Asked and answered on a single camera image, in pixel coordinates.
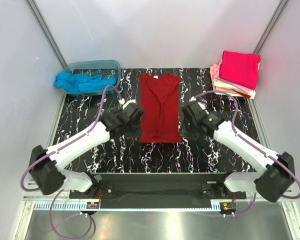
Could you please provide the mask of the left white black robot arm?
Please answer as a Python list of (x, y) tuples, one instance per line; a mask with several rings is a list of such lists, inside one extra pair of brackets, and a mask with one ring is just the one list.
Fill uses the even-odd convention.
[(90, 173), (67, 170), (72, 161), (89, 150), (116, 137), (141, 136), (144, 110), (130, 100), (117, 110), (105, 112), (84, 130), (67, 140), (31, 153), (29, 173), (44, 196), (59, 190), (82, 193), (87, 198), (98, 195), (99, 181)]

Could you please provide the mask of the dark red t shirt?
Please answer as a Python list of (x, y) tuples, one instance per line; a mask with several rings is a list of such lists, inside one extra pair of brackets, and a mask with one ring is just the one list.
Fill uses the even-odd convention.
[(172, 73), (152, 76), (140, 75), (141, 143), (180, 143), (179, 132), (179, 83), (180, 77)]

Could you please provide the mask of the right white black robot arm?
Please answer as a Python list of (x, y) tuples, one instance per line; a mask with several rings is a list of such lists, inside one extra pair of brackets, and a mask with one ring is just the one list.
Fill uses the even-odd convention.
[(229, 198), (237, 192), (258, 193), (275, 203), (295, 182), (294, 158), (287, 152), (278, 154), (259, 144), (233, 122), (216, 112), (208, 113), (201, 102), (193, 100), (182, 108), (180, 134), (186, 139), (202, 137), (221, 143), (238, 154), (253, 168), (253, 172), (225, 173), (210, 188), (210, 197)]

